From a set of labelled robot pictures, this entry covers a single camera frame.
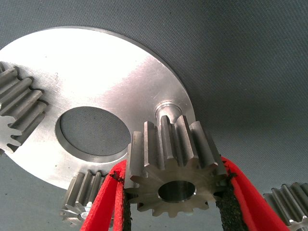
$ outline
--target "scratch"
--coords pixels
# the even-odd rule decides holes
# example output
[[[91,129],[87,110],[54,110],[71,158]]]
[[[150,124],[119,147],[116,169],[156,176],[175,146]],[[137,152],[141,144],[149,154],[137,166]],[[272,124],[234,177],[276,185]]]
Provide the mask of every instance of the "scratch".
[[[159,95],[159,93],[160,93],[160,92],[158,92],[158,93],[153,97],[153,99],[155,99],[155,98]]]

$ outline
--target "circular hole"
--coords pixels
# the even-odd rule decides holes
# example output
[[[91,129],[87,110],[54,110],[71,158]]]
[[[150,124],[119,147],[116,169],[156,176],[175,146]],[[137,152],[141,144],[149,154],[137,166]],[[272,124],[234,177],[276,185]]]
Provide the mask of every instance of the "circular hole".
[[[158,190],[158,196],[166,202],[177,203],[189,200],[195,195],[195,186],[183,180],[175,180],[161,186]]]
[[[123,121],[96,107],[77,107],[63,113],[56,135],[70,154],[92,162],[106,162],[104,157],[122,152],[130,143]]]

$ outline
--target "small gear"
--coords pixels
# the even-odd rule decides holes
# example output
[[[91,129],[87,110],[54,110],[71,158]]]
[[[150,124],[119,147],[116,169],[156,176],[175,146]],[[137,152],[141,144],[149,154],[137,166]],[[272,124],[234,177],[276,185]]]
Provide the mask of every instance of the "small gear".
[[[189,126],[181,115],[171,124],[164,115],[158,127],[145,122],[144,132],[133,133],[125,189],[139,211],[175,217],[180,211],[208,209],[207,201],[215,201],[215,193],[225,189],[225,177],[215,144],[199,121]]]
[[[266,202],[291,231],[308,229],[308,184],[283,184],[264,194]]]
[[[64,222],[69,222],[71,227],[81,227],[90,212],[103,181],[104,177],[101,172],[97,172],[95,175],[91,171],[86,174],[79,172],[73,177],[60,212]]]
[[[0,154],[21,146],[44,118],[41,90],[30,89],[32,78],[19,80],[17,70],[0,71]]]

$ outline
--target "gray backdrop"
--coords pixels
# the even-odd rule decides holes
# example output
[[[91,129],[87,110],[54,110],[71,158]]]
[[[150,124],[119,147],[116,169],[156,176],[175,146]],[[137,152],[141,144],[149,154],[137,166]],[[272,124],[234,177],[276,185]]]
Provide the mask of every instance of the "gray backdrop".
[[[261,193],[307,182],[308,1],[0,0],[0,6],[0,48],[69,25],[138,41],[178,74],[220,153]],[[6,155],[0,175],[0,231],[76,230],[58,217],[65,190]],[[133,206],[133,230],[222,230],[215,208],[175,219],[150,213]]]

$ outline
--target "aluminum disc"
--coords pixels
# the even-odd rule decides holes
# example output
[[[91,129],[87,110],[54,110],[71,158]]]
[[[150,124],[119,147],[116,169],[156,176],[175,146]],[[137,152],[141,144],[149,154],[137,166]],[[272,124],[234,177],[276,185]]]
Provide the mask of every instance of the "aluminum disc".
[[[58,27],[19,38],[0,51],[5,68],[21,78],[32,76],[49,105],[25,143],[9,157],[34,176],[67,189],[74,175],[88,169],[103,173],[126,158],[127,149],[95,156],[72,146],[61,133],[59,118],[82,106],[104,109],[127,126],[142,131],[156,124],[155,110],[173,103],[188,122],[195,121],[188,94],[175,73],[155,54],[119,34],[89,27]]]

